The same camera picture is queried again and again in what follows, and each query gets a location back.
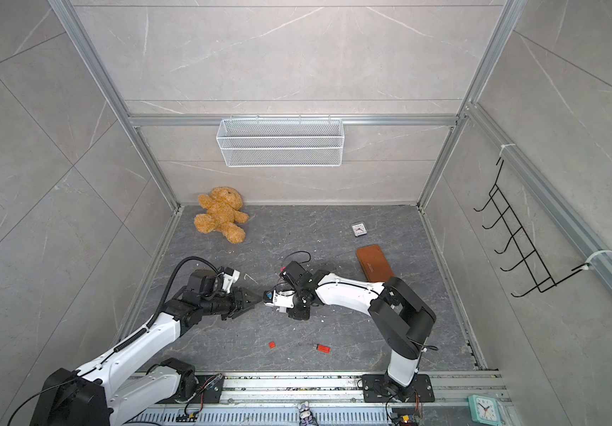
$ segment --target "white wire basket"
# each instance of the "white wire basket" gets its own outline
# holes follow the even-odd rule
[[[216,141],[228,167],[341,166],[341,119],[225,119]]]

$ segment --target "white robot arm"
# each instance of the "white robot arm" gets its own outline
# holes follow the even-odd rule
[[[189,260],[206,263],[212,270],[193,272],[187,285],[166,300],[176,274]],[[236,318],[262,299],[298,320],[310,317],[312,305],[341,305],[370,315],[392,348],[387,375],[378,379],[379,386],[375,387],[380,388],[378,393],[408,400],[418,382],[415,373],[421,353],[433,348],[425,345],[425,340],[436,315],[402,280],[393,277],[386,283],[367,283],[328,271],[310,274],[297,262],[291,262],[280,275],[290,288],[269,290],[260,297],[243,288],[232,288],[239,272],[231,268],[216,269],[196,256],[181,260],[148,322],[94,360],[73,371],[59,369],[48,377],[31,424],[118,426],[168,397],[191,401],[204,389],[194,367],[177,359],[163,361],[142,378],[125,383],[149,358],[203,316]],[[221,377],[217,375],[205,386],[213,386]]]
[[[312,305],[339,305],[370,315],[391,346],[387,368],[389,396],[404,399],[416,373],[421,354],[435,346],[425,345],[435,313],[400,278],[386,283],[362,282],[328,271],[307,272],[291,262],[280,274],[288,288],[264,293],[264,302],[278,306],[290,318],[307,320]]]

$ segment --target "black wall hook rack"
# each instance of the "black wall hook rack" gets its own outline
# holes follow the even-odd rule
[[[493,203],[493,206],[498,211],[499,216],[498,216],[498,218],[496,219],[496,221],[492,225],[490,225],[490,226],[483,226],[483,225],[481,225],[481,227],[484,228],[484,229],[491,229],[493,226],[497,225],[497,223],[500,220],[502,220],[503,223],[505,223],[505,226],[507,227],[507,231],[510,234],[510,238],[507,240],[505,248],[502,251],[498,251],[498,250],[494,250],[494,251],[496,253],[498,253],[498,254],[503,254],[510,247],[510,243],[512,243],[514,241],[515,246],[517,248],[517,251],[519,252],[519,255],[521,256],[521,260],[519,260],[515,266],[513,266],[513,267],[511,267],[509,269],[500,268],[500,270],[504,271],[504,272],[508,272],[508,271],[513,270],[514,268],[518,267],[519,265],[521,265],[523,263],[524,265],[526,265],[526,269],[528,269],[528,273],[531,275],[531,278],[533,279],[533,282],[535,283],[535,285],[533,287],[531,287],[531,289],[526,291],[524,294],[514,294],[514,293],[511,293],[512,296],[514,296],[514,297],[524,297],[526,294],[531,293],[535,289],[538,289],[538,291],[540,293],[545,293],[546,291],[548,291],[552,287],[556,287],[557,285],[559,285],[562,282],[566,281],[567,279],[573,277],[577,273],[585,271],[590,266],[590,264],[587,263],[587,262],[584,262],[584,263],[578,265],[577,267],[571,269],[571,273],[569,275],[567,275],[566,277],[564,277],[564,278],[562,278],[560,280],[555,280],[552,277],[552,274],[550,274],[550,271],[547,268],[547,265],[545,264],[545,261],[542,259],[542,257],[540,256],[540,253],[538,252],[538,249],[536,249],[536,246],[533,244],[533,241],[531,241],[531,238],[528,236],[528,233],[526,232],[526,229],[521,224],[521,221],[519,220],[519,217],[517,216],[517,214],[515,213],[514,209],[512,208],[512,205],[507,200],[505,194],[502,193],[502,191],[500,190],[500,187],[498,186],[498,179],[500,178],[500,172],[502,172],[502,165],[503,165],[503,163],[504,162],[502,161],[502,158],[498,158],[498,162],[496,163],[496,166],[499,165],[500,167],[498,169],[498,175],[496,176],[496,182],[493,183],[493,186],[491,187],[490,191],[488,192],[488,195],[489,195],[488,201],[486,201],[486,204],[484,204],[484,206],[482,208],[474,209],[474,211],[483,211],[486,207],[488,207],[488,205],[490,203]],[[502,199],[505,200],[505,204],[506,204],[505,209],[500,209],[500,207],[498,207],[498,204],[496,203],[496,201],[493,199],[493,197],[497,193],[499,193],[500,196],[502,197]],[[507,213],[507,211],[512,212],[513,216],[515,217],[515,219],[517,221],[517,225],[516,226],[510,227],[510,224],[507,223],[507,221],[505,219],[505,213]],[[515,239],[515,236],[518,233],[523,233],[526,236],[526,239],[528,240],[529,244],[531,244],[531,247],[533,248],[533,250],[529,254],[524,255],[523,251],[521,250],[521,247],[519,246],[519,243],[517,243],[517,240]],[[529,259],[529,257],[531,257],[533,255],[538,257],[538,259],[540,260],[540,264],[545,269],[545,272],[547,274],[547,277],[545,279],[543,279],[541,282],[538,282],[538,280],[536,279],[535,275],[533,274],[533,271],[531,271],[531,266],[527,262],[527,259]],[[542,285],[547,283],[547,282],[551,282],[552,284],[548,285],[546,288],[543,288]]]

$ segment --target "teddy bear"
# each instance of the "teddy bear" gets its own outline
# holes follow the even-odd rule
[[[195,228],[202,234],[211,231],[221,231],[233,244],[245,240],[245,231],[234,222],[244,224],[250,216],[238,211],[242,208],[242,197],[229,187],[218,187],[211,190],[209,195],[203,193],[197,198],[200,206],[207,209],[206,213],[195,216]]]

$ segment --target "red usb stick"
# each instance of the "red usb stick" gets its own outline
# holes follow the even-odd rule
[[[319,350],[320,352],[324,352],[326,354],[330,353],[330,348],[326,345],[319,345],[319,344],[315,344],[313,345],[313,347],[317,350]]]

